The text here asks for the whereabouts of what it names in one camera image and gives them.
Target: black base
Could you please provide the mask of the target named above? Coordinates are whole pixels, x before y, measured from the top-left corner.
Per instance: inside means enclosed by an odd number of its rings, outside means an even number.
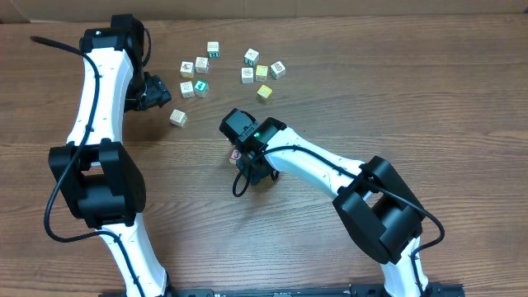
[[[99,295],[99,297],[126,297],[118,295]],[[389,297],[383,285],[351,285],[347,288],[325,289],[287,289],[287,290],[168,290],[164,297]],[[430,283],[427,297],[465,297],[462,285],[443,285]]]

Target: wooden cube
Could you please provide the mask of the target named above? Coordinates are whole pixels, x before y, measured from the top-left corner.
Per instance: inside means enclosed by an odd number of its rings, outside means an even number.
[[[273,75],[275,79],[279,79],[283,77],[285,74],[286,74],[286,67],[284,67],[284,65],[280,61],[278,61],[277,63],[271,66],[271,75]]]
[[[184,98],[191,98],[195,95],[195,92],[192,89],[192,82],[182,82],[180,83],[181,95]]]
[[[209,73],[209,59],[197,57],[195,69],[197,73]]]
[[[192,62],[181,62],[180,73],[184,78],[195,77],[195,65]]]
[[[255,65],[258,62],[258,58],[259,58],[259,55],[256,50],[248,49],[247,53],[244,55],[244,63],[251,67],[255,67]]]
[[[258,82],[267,82],[267,66],[258,65],[255,72],[255,80]]]
[[[258,89],[257,95],[261,100],[268,101],[272,92],[273,90],[268,86],[262,85],[261,88]]]
[[[253,68],[242,68],[242,83],[253,83]]]
[[[242,157],[242,154],[237,150],[237,148],[233,148],[231,150],[231,155],[229,156],[229,161],[232,164],[236,164],[237,161]]]
[[[209,41],[207,43],[207,54],[209,58],[220,58],[220,44],[218,41]]]
[[[205,98],[209,94],[209,84],[206,81],[198,79],[195,84],[196,95]]]
[[[171,123],[176,126],[183,127],[187,121],[187,115],[183,111],[174,110],[171,114]]]

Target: small cube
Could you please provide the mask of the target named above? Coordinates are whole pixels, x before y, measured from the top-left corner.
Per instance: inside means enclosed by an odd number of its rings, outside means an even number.
[[[198,79],[195,84],[196,95],[205,98],[209,94],[209,84],[206,81]]]
[[[242,68],[242,83],[253,83],[253,68]]]
[[[246,55],[244,55],[244,63],[251,67],[255,67],[258,62],[258,58],[259,56],[256,50],[248,49]]]
[[[284,67],[284,65],[280,61],[278,61],[277,63],[271,66],[271,75],[273,75],[275,79],[279,79],[283,77],[285,74],[286,74],[286,67]]]
[[[240,157],[242,157],[242,154],[237,150],[237,148],[233,148],[231,150],[231,155],[229,156],[229,161],[232,164],[236,164]]]
[[[195,77],[195,65],[192,62],[181,62],[180,73],[184,78]]]
[[[180,83],[181,95],[184,98],[191,98],[195,95],[195,92],[192,89],[192,82],[182,82]]]
[[[171,123],[176,126],[183,127],[187,121],[187,115],[183,111],[174,110],[171,114]]]
[[[209,59],[201,57],[196,58],[196,72],[209,73]]]
[[[255,72],[255,80],[258,82],[267,82],[267,66],[258,65]]]
[[[272,92],[273,90],[271,90],[269,87],[262,85],[261,88],[258,89],[257,95],[263,101],[267,101],[270,98]]]
[[[220,44],[218,41],[209,41],[207,43],[207,54],[209,58],[220,58]]]

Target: black wire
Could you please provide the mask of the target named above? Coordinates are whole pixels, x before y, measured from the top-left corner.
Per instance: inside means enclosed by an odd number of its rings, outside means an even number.
[[[150,60],[150,45],[151,45],[151,42],[150,42],[150,32],[149,32],[149,29],[143,27],[143,30],[145,30],[145,33],[147,33],[147,37],[148,37],[148,52],[147,52],[147,55],[145,56],[145,60],[143,60],[143,67],[147,66],[147,63],[149,62]]]
[[[59,235],[53,233],[53,231],[51,230],[50,215],[51,215],[51,208],[53,207],[53,203],[55,202],[55,198],[57,198],[57,194],[59,194],[60,186],[63,184],[66,174],[70,171],[73,164],[79,160],[83,147],[88,141],[88,136],[90,135],[90,132],[92,131],[93,119],[94,119],[94,116],[96,114],[96,109],[97,109],[97,101],[99,100],[99,84],[100,84],[99,78],[100,76],[99,76],[99,71],[97,70],[97,66],[95,65],[95,63],[93,63],[92,59],[90,59],[90,57],[88,57],[82,51],[70,45],[65,45],[58,41],[49,40],[47,38],[43,38],[39,36],[32,36],[31,40],[33,40],[36,43],[42,44],[42,45],[48,45],[48,46],[51,46],[57,49],[66,50],[70,53],[74,53],[74,54],[78,54],[82,56],[92,66],[93,72],[94,72],[94,78],[96,79],[96,86],[95,86],[95,92],[93,95],[92,109],[90,110],[90,116],[88,117],[88,123],[86,124],[86,130],[84,132],[84,136],[82,137],[81,143],[78,145],[77,150],[73,154],[69,163],[66,165],[66,168],[64,169],[63,173],[60,175],[60,178],[58,179],[57,184],[55,185],[55,188],[53,189],[53,191],[51,192],[51,195],[49,196],[48,204],[46,206],[46,211],[44,212],[44,229],[46,230],[46,233],[48,234],[48,236],[50,236],[53,240],[58,241],[60,243],[71,243],[71,242],[75,242],[78,240],[91,238],[91,237],[99,236],[99,235],[107,235],[107,236],[112,237],[114,239],[114,242],[117,243],[117,245],[119,245],[119,248],[121,252],[123,253],[123,258],[125,259],[126,266],[128,267],[130,271],[130,275],[132,276],[132,279],[134,280],[134,284],[138,286],[139,294],[142,297],[144,297],[145,294],[143,292],[143,288],[141,287],[141,284],[138,282],[138,277],[134,273],[134,268],[132,267],[132,264],[130,263],[130,259],[125,250],[125,246],[121,242],[119,236],[117,236],[116,234],[110,231],[96,231],[96,232],[90,232],[90,233],[74,236],[71,238],[62,238]]]
[[[411,263],[412,263],[412,269],[414,270],[414,277],[416,278],[417,286],[418,286],[418,289],[420,290],[420,296],[424,296],[424,292],[423,292],[423,289],[422,289],[422,283],[420,282],[420,278],[419,278],[419,275],[418,275],[418,269],[417,269],[417,266],[416,266],[416,260],[417,260],[416,254],[419,253],[420,251],[423,251],[426,248],[430,248],[432,246],[437,245],[438,243],[440,243],[444,239],[444,237],[446,235],[446,231],[444,230],[444,226],[442,226],[442,223],[440,222],[440,220],[438,220],[434,215],[432,215],[427,210],[424,210],[422,207],[414,205],[412,202],[402,198],[401,196],[398,196],[398,195],[394,194],[391,191],[385,190],[383,187],[378,186],[378,185],[374,184],[371,181],[368,181],[368,180],[362,179],[362,178],[358,178],[357,175],[355,175],[353,173],[350,173],[347,170],[345,170],[343,167],[339,167],[338,165],[328,161],[325,157],[319,155],[318,153],[315,153],[314,151],[311,151],[311,150],[309,150],[307,148],[303,148],[303,147],[300,147],[300,146],[297,146],[297,145],[285,145],[285,146],[280,146],[280,147],[277,147],[277,148],[270,148],[267,151],[265,151],[265,152],[259,154],[258,156],[256,156],[254,159],[252,159],[251,162],[247,166],[249,166],[249,169],[251,169],[252,165],[254,165],[256,162],[258,162],[260,159],[264,158],[264,156],[266,156],[267,154],[278,152],[278,151],[281,151],[281,150],[288,150],[288,149],[293,149],[294,151],[305,152],[305,153],[315,157],[319,161],[327,164],[329,167],[331,167],[332,169],[340,172],[341,174],[344,174],[344,175],[346,175],[348,177],[351,177],[355,181],[370,187],[370,189],[372,189],[374,191],[381,192],[381,193],[383,193],[383,194],[385,194],[387,196],[390,196],[390,197],[392,197],[392,198],[394,198],[396,200],[399,200],[400,202],[405,203],[406,205],[408,205],[411,208],[415,209],[415,211],[417,211],[418,213],[420,213],[420,214],[426,216],[427,218],[429,218],[436,225],[436,227],[438,227],[438,230],[440,231],[440,235],[438,236],[438,238],[436,238],[435,240],[430,241],[429,243],[425,243],[425,244],[413,249],[412,252],[411,252],[411,255],[410,255],[410,257],[412,259]],[[242,196],[244,194],[244,192],[248,189],[249,178],[246,179],[246,186],[243,188],[243,190],[240,193],[238,193],[238,194],[236,192],[236,187],[237,187],[238,180],[242,176],[243,170],[245,169],[245,167],[246,166],[244,166],[242,168],[242,170],[240,170],[240,172],[238,173],[237,177],[234,180],[234,183],[233,183],[233,195],[235,197]]]

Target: wall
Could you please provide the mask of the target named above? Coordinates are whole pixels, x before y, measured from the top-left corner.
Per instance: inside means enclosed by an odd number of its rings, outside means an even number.
[[[521,13],[528,0],[0,0],[0,21],[108,21]]]

